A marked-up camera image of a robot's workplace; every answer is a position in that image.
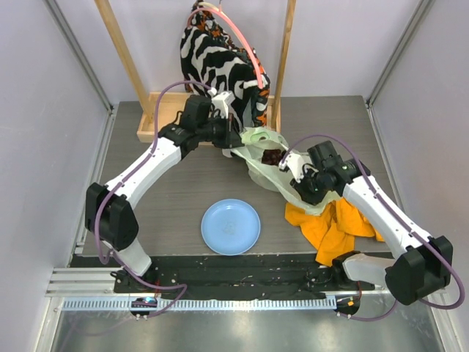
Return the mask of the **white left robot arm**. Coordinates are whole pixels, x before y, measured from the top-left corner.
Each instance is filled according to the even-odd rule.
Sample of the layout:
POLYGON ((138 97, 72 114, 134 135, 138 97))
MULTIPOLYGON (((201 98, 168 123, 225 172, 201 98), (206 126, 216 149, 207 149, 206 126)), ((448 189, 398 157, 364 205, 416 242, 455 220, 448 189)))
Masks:
POLYGON ((139 292, 151 291, 156 275, 137 239, 134 209, 149 188, 199 144, 209 142, 222 150, 241 146, 230 111, 234 99, 231 92, 211 98, 190 96, 178 121, 162 127, 158 138, 124 172, 104 186, 93 183, 86 191, 85 228, 132 272, 130 283, 139 292))

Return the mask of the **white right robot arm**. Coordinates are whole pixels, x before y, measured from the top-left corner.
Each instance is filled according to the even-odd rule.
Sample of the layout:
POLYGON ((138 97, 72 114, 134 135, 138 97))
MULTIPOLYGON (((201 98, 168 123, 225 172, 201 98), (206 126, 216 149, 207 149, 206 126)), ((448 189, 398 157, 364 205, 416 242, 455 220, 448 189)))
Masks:
POLYGON ((307 151, 310 161, 288 150, 280 169, 289 170, 291 186, 308 205, 318 205, 335 192, 369 220, 391 251, 391 258, 351 251, 333 260, 331 281, 346 290, 356 282, 386 287, 401 304, 410 305, 447 287, 451 281, 453 246, 444 236, 430 235, 382 191, 356 156, 344 160, 332 142, 307 151))

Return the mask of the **pale green plastic bag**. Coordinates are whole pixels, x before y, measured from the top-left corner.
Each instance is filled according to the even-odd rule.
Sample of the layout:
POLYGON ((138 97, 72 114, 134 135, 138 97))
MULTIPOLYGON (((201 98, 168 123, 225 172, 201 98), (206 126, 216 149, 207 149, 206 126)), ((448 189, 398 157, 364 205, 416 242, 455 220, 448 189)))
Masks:
POLYGON ((280 133, 265 127, 256 127, 244 128, 240 136, 243 145, 225 150, 224 154, 226 157, 234 155, 243 159, 248 167, 249 177, 258 186, 280 193, 288 203, 314 216, 322 214, 327 204, 339 199, 335 191, 328 191, 321 196, 316 205, 301 199, 290 182, 299 180, 301 172, 316 172, 316 168, 312 165, 306 166, 306 153, 293 150, 287 156, 287 161, 293 163, 293 169, 288 166, 282 169, 282 159, 289 151, 289 145, 280 133))

